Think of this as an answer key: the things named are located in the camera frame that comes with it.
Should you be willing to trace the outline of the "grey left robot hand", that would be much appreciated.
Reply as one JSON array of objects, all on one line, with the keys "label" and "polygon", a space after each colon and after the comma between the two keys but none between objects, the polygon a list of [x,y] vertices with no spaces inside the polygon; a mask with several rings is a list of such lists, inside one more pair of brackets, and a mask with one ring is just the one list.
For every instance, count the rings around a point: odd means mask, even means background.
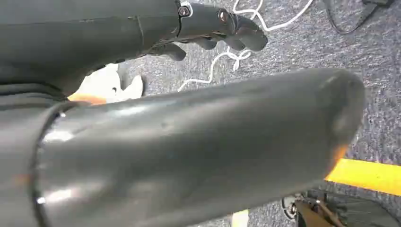
[{"label": "grey left robot hand", "polygon": [[361,123],[365,87],[306,69],[104,105],[84,77],[177,43],[261,51],[264,32],[179,0],[0,3],[0,224],[185,227],[323,180]]}]

